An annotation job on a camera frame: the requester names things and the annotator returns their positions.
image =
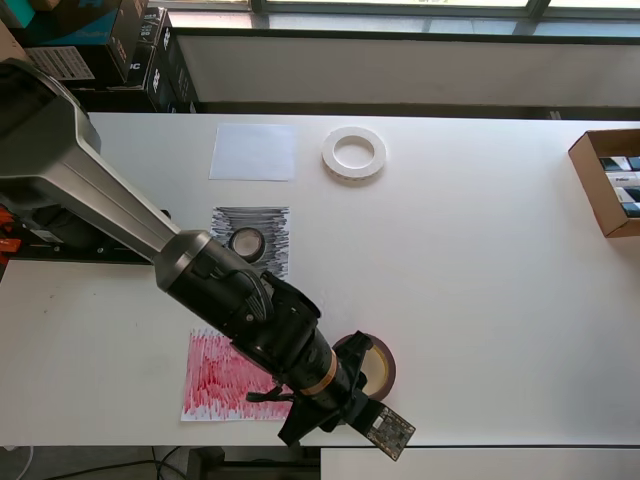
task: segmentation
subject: masking tape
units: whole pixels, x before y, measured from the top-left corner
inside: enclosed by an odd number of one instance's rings
[[[373,147],[373,159],[362,167],[350,167],[340,163],[336,157],[336,145],[346,137],[363,138]],[[339,177],[349,180],[364,180],[378,173],[387,159],[387,150],[384,143],[375,133],[366,128],[343,127],[329,134],[322,146],[322,158],[325,165]]]

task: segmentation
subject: paper with red scribbles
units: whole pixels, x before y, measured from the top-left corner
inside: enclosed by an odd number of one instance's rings
[[[212,328],[193,330],[182,421],[283,420],[290,402],[250,403],[247,392],[268,392],[271,376],[243,358]]]

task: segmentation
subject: cardboard box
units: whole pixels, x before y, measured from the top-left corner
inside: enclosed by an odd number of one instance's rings
[[[18,58],[29,61],[29,57],[24,53],[24,50],[20,46],[16,39],[13,38],[9,29],[0,22],[0,62],[7,58]]]
[[[198,95],[191,80],[187,62],[182,55],[177,37],[172,34],[171,20],[165,8],[147,8],[138,42],[153,45],[158,49],[178,101],[187,105],[197,102]]]
[[[60,0],[29,0],[29,3],[38,12],[50,12],[58,6]]]
[[[627,217],[599,159],[639,155],[640,130],[588,131],[569,150],[605,237],[640,235],[640,218]]]
[[[123,84],[147,0],[61,0],[14,31],[34,63],[70,87]]]
[[[174,113],[177,100],[155,47],[138,45],[122,86],[71,89],[89,112]]]
[[[25,28],[35,14],[28,0],[0,0],[0,20],[9,28]]]

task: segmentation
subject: open cardboard box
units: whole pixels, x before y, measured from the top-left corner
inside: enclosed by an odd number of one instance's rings
[[[569,156],[607,238],[640,235],[640,218],[628,218],[600,164],[600,157],[640,156],[640,130],[591,130],[569,149]]]

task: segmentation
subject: white paper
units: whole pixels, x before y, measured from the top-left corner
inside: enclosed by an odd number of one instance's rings
[[[293,180],[295,140],[290,125],[219,125],[209,178]]]

